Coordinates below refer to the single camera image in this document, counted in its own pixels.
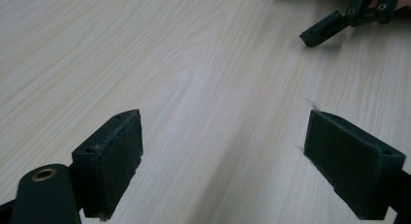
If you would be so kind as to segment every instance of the wooden table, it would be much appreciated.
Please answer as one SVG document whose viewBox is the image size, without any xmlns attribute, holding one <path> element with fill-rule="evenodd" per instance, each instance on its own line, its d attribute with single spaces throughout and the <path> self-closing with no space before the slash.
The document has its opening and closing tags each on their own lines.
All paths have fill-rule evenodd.
<svg viewBox="0 0 411 224">
<path fill-rule="evenodd" d="M 109 223 L 363 223 L 303 156 L 308 116 L 411 156 L 411 14 L 307 48 L 300 32 L 347 4 L 0 0 L 0 203 L 140 109 L 144 156 Z"/>
</svg>

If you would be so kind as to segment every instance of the table surface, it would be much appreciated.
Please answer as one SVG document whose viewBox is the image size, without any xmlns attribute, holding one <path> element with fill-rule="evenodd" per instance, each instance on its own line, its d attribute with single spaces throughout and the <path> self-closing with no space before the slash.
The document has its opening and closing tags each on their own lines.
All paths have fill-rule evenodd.
<svg viewBox="0 0 411 224">
<path fill-rule="evenodd" d="M 0 0 L 0 203 L 140 109 L 144 156 L 109 223 L 362 223 L 302 154 L 309 112 L 410 156 L 411 12 L 307 48 L 348 1 Z"/>
</svg>

